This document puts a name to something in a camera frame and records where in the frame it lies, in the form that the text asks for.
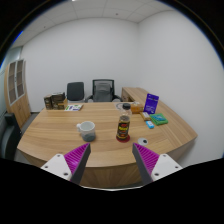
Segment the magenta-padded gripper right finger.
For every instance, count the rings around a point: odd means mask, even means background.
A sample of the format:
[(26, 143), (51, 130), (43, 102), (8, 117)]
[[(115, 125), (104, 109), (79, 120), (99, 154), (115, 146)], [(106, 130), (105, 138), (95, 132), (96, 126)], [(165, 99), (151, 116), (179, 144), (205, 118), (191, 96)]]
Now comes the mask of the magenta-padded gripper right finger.
[(133, 144), (132, 153), (144, 185), (182, 169), (168, 154), (159, 155), (137, 143)]

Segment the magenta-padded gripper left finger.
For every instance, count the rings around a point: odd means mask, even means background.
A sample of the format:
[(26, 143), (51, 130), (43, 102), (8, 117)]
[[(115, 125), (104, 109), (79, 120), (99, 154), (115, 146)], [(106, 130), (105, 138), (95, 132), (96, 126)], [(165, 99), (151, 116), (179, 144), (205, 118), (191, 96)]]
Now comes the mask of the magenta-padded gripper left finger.
[(79, 185), (90, 153), (90, 144), (86, 143), (65, 155), (56, 154), (42, 166), (42, 169)]

